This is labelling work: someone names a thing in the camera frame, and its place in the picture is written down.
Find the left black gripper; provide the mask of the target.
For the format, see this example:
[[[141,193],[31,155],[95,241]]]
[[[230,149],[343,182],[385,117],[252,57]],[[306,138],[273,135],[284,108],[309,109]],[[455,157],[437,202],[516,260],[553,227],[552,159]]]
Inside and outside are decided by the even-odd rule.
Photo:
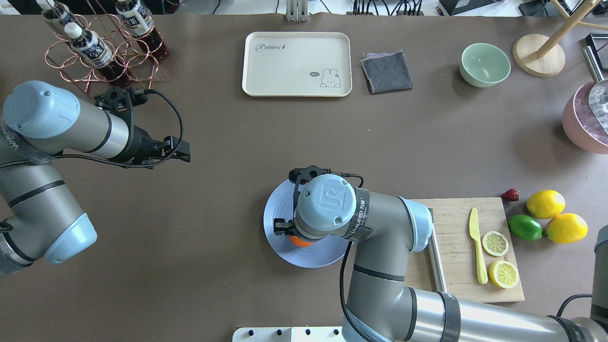
[[[152,169],[168,159],[191,162],[188,142],[174,136],[155,141],[144,129],[134,125],[134,107],[146,103],[149,94],[161,96],[176,113],[179,112],[165,95],[153,89],[112,87],[94,97],[95,105],[108,117],[108,130],[104,140],[95,147],[95,156],[124,168]]]

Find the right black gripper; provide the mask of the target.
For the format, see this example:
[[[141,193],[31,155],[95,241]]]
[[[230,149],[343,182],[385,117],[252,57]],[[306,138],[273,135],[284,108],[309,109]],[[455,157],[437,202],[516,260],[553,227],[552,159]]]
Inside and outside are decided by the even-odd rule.
[[[295,236],[298,238],[308,238],[304,234],[302,234],[296,225],[297,218],[297,204],[298,197],[300,196],[301,190],[299,189],[300,185],[306,185],[312,179],[318,177],[319,175],[324,174],[332,174],[332,170],[328,168],[319,168],[317,165],[310,165],[306,168],[295,168],[292,169],[288,175],[289,182],[294,184],[293,190],[293,219],[286,221],[284,218],[274,218],[273,219],[273,232],[275,235],[285,235],[285,236]]]

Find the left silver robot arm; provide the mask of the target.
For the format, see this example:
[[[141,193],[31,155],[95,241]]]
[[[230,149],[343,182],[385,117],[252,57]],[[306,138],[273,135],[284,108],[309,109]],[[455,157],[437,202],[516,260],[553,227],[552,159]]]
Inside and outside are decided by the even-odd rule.
[[[15,87],[1,117],[1,195],[13,212],[1,221],[2,276],[40,258],[59,264],[97,240],[55,161],[77,158],[152,169],[169,159],[191,160],[182,135],[156,141],[135,126],[134,107],[157,93],[112,87],[90,104],[43,81]]]

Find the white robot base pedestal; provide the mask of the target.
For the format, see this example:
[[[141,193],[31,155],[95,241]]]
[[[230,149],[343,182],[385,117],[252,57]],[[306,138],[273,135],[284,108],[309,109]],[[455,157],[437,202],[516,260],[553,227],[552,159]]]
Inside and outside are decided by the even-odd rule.
[[[241,327],[233,342],[343,342],[339,326]]]

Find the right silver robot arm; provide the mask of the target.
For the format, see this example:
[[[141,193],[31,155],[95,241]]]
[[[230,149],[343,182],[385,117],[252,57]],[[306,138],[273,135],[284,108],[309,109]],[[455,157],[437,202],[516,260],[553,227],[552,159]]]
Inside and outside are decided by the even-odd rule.
[[[333,235],[355,242],[348,296],[340,293],[346,342],[605,342],[607,275],[595,271],[588,318],[567,320],[459,299],[406,286],[411,253],[434,231],[424,204],[354,188],[350,174],[315,165],[295,168],[289,219],[275,218],[275,235],[319,242]]]

